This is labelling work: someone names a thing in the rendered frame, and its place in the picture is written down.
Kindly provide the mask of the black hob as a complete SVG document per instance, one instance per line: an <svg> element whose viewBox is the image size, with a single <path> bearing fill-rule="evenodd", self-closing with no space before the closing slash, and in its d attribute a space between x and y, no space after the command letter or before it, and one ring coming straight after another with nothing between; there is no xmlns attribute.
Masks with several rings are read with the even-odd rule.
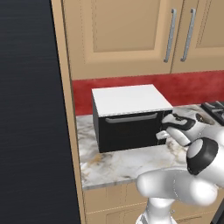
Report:
<svg viewBox="0 0 224 224"><path fill-rule="evenodd" d="M218 124L224 126L224 101L204 102L200 106Z"/></svg>

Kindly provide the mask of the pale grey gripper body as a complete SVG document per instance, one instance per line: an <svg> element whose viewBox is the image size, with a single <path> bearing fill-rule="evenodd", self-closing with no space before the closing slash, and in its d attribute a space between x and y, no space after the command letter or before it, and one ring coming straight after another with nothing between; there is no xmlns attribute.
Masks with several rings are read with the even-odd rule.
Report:
<svg viewBox="0 0 224 224"><path fill-rule="evenodd" d="M170 135L165 130L161 130L156 134L157 140L162 140L168 138Z"/></svg>

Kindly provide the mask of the narrow tan cupboard door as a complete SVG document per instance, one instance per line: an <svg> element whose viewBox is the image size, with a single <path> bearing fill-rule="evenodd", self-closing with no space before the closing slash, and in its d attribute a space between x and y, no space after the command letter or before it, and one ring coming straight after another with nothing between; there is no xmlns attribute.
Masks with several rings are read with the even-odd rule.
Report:
<svg viewBox="0 0 224 224"><path fill-rule="evenodd" d="M196 9L191 44L185 62L180 59ZM184 0L171 72L190 73L224 70L224 0Z"/></svg>

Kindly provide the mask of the black fridge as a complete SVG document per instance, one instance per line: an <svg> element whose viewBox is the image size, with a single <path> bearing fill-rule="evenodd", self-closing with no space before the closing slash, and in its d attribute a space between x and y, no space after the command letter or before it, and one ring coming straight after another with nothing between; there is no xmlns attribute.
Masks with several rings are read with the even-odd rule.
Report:
<svg viewBox="0 0 224 224"><path fill-rule="evenodd" d="M0 0L0 224L81 224L50 0Z"/></svg>

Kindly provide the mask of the tan drawer front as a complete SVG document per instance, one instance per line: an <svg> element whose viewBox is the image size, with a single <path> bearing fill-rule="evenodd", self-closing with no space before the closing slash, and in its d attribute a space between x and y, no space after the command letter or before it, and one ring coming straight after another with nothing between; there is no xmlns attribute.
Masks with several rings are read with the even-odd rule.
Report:
<svg viewBox="0 0 224 224"><path fill-rule="evenodd" d="M147 202L147 199L138 192L134 182L86 190L83 193L87 213Z"/></svg>

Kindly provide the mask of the tan tall side panel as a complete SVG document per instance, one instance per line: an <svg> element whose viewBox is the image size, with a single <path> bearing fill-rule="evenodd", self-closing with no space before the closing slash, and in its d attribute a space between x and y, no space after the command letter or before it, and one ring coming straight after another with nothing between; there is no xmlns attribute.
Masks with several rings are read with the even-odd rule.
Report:
<svg viewBox="0 0 224 224"><path fill-rule="evenodd" d="M65 17L63 10L63 0L51 0L54 30L56 35L60 76L62 80L63 95L66 108L66 121L68 127L69 141L71 146L71 156L73 161L73 175L76 188L76 195L79 206L80 224L87 224L84 207L84 198L81 184L80 156L78 149L77 127L74 109L74 92L69 71L69 59L67 50L67 37L65 27Z"/></svg>

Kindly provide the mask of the tan lower cupboard door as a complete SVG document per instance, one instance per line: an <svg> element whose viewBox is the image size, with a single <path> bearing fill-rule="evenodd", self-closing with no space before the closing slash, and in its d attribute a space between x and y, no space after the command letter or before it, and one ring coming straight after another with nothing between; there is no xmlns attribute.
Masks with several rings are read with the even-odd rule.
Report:
<svg viewBox="0 0 224 224"><path fill-rule="evenodd" d="M120 206L86 214L87 224L136 224L144 212L146 203Z"/></svg>

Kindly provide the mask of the black and white toaster oven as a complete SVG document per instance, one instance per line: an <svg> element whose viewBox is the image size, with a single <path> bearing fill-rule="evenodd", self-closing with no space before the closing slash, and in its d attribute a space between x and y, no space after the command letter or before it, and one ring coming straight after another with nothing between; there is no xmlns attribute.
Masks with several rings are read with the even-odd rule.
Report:
<svg viewBox="0 0 224 224"><path fill-rule="evenodd" d="M172 112L172 105L152 84L94 88L92 90L92 104L94 127L95 120L99 117L162 110Z"/></svg>

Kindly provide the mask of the wide tan cupboard door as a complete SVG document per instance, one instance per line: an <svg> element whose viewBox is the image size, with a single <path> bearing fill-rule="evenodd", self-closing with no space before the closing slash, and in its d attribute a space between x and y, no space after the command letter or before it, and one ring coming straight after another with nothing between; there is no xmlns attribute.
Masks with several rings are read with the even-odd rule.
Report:
<svg viewBox="0 0 224 224"><path fill-rule="evenodd" d="M183 0L62 0L74 80L168 74Z"/></svg>

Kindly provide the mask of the black toaster oven door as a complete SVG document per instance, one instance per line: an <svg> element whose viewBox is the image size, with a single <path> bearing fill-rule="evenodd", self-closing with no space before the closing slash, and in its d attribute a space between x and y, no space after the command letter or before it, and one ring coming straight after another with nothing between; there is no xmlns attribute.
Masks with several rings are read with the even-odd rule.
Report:
<svg viewBox="0 0 224 224"><path fill-rule="evenodd" d="M105 121L105 118L147 116L154 113L157 113L157 118L139 122L108 123ZM165 144L164 139L157 140L156 134L163 130L162 119L169 113L170 110L162 110L99 117L94 121L99 152L122 151Z"/></svg>

